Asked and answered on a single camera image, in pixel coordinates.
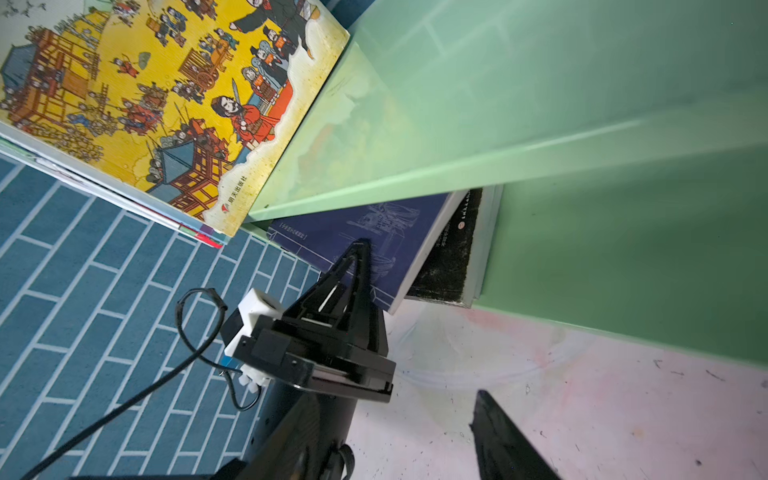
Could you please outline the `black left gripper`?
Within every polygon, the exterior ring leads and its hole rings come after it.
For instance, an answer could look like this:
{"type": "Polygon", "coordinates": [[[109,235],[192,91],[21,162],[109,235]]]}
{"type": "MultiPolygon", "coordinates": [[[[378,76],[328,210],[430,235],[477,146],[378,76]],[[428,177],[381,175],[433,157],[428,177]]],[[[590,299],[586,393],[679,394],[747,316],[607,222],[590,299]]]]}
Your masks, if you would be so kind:
{"type": "Polygon", "coordinates": [[[371,242],[353,241],[282,320],[242,340],[235,357],[305,392],[389,402],[395,362],[371,272],[371,242]]]}

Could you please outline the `black slipcase box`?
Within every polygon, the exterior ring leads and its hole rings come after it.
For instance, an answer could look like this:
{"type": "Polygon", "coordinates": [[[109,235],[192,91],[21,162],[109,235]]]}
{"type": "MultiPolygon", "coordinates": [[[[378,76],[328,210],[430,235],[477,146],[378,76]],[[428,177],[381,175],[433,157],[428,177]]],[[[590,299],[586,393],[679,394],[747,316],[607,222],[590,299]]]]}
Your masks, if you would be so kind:
{"type": "Polygon", "coordinates": [[[496,227],[502,185],[467,193],[409,289],[409,300],[469,308],[479,297],[496,227]]]}

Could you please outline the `yellow history book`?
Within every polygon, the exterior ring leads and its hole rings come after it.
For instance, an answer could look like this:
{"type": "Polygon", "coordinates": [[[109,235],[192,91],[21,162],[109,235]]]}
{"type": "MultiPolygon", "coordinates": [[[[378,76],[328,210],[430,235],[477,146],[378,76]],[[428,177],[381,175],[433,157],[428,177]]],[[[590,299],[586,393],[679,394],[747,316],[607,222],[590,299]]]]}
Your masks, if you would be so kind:
{"type": "Polygon", "coordinates": [[[349,38],[319,1],[5,1],[1,138],[230,239],[349,38]]]}

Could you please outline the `white red-lettered magazine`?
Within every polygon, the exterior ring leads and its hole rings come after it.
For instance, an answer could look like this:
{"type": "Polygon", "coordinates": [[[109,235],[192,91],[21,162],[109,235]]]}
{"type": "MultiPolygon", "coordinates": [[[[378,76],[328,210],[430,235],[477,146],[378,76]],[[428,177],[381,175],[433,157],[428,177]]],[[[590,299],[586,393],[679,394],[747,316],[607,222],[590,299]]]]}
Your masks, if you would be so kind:
{"type": "Polygon", "coordinates": [[[56,180],[63,182],[75,190],[79,190],[84,194],[99,197],[117,207],[137,215],[138,217],[158,223],[207,246],[222,249],[229,242],[229,238],[226,235],[219,234],[208,227],[200,227],[197,229],[191,228],[183,222],[163,215],[162,213],[129,199],[122,194],[114,192],[92,180],[86,179],[77,173],[71,172],[55,162],[21,148],[19,145],[8,141],[5,138],[1,138],[1,154],[52,176],[56,180]]]}

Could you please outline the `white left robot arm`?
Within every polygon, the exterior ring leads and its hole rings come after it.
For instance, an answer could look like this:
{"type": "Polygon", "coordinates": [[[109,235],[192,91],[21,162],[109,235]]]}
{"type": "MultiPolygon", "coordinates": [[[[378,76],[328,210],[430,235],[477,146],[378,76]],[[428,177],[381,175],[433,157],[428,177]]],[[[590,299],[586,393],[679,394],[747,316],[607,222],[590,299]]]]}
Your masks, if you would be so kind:
{"type": "Polygon", "coordinates": [[[346,443],[360,400],[387,403],[395,364],[371,289],[367,239],[353,241],[298,300],[283,308],[249,291],[219,330],[264,415],[245,453],[214,479],[348,479],[346,443]]]}

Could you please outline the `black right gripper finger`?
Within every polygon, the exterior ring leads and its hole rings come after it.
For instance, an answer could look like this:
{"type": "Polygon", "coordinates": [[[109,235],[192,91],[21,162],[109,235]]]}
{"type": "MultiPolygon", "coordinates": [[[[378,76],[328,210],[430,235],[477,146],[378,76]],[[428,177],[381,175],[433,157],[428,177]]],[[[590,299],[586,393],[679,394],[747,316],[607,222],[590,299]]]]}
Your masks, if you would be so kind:
{"type": "Polygon", "coordinates": [[[481,479],[560,479],[486,390],[477,392],[470,428],[481,479]]]}

